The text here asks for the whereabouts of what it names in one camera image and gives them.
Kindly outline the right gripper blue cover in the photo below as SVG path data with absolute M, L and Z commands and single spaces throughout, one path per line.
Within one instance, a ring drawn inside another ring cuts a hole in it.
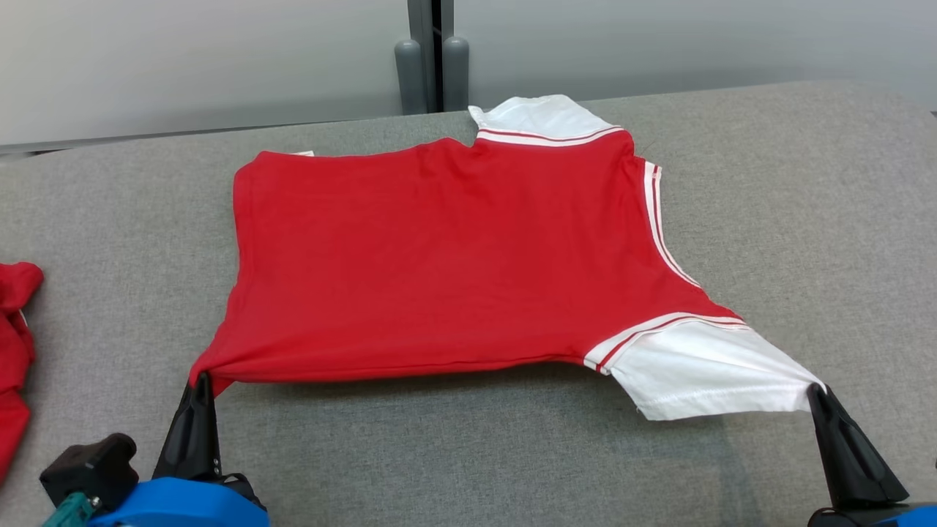
M 811 384 L 807 401 L 836 507 L 817 510 L 807 526 L 936 526 L 935 503 L 900 504 L 908 491 L 828 386 Z

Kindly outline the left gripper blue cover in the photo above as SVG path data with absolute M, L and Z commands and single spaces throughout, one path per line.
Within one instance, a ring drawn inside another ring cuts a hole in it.
M 155 463 L 155 479 L 137 484 L 117 510 L 88 525 L 269 526 L 270 515 L 243 474 L 193 481 L 220 476 L 213 384 L 208 373 L 200 373 L 184 388 Z

